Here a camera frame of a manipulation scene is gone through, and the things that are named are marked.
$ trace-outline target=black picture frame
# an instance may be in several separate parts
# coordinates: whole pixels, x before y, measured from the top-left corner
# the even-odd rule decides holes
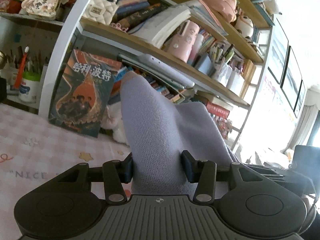
[[[302,76],[291,46],[289,46],[288,49],[287,60],[281,81],[281,90],[287,98],[292,110],[294,110],[300,91]]]
[[[298,95],[296,104],[295,104],[294,109],[293,109],[294,115],[297,118],[298,118],[299,112],[301,110],[302,101],[303,101],[305,93],[306,93],[306,87],[304,86],[303,80],[301,80],[300,89],[299,89],[299,95]]]
[[[271,53],[271,57],[268,63],[268,69],[276,82],[280,84],[288,53],[289,40],[278,19],[275,21],[273,32],[273,42],[269,52]]]

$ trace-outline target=plaid pattern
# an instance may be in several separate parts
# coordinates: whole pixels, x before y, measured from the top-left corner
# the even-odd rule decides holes
[[[0,105],[0,240],[21,236],[13,217],[16,202],[26,193],[89,156],[90,167],[109,160],[124,160],[130,149],[99,134],[79,135],[31,113]],[[131,185],[124,185],[130,193]],[[102,183],[93,183],[92,192],[104,198]]]

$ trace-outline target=pink plush toy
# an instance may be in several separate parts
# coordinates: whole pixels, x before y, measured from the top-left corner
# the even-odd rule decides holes
[[[204,2],[219,12],[228,22],[236,20],[237,0],[204,0]]]

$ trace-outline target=ceiling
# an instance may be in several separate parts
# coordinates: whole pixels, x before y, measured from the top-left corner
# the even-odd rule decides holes
[[[320,0],[277,0],[277,16],[307,88],[320,92]]]

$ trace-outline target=knit sock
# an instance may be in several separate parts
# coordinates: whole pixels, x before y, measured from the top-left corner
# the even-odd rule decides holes
[[[186,179],[183,150],[217,165],[237,161],[202,103],[173,104],[132,71],[122,80],[121,111],[134,162],[133,194],[193,197],[197,184]]]

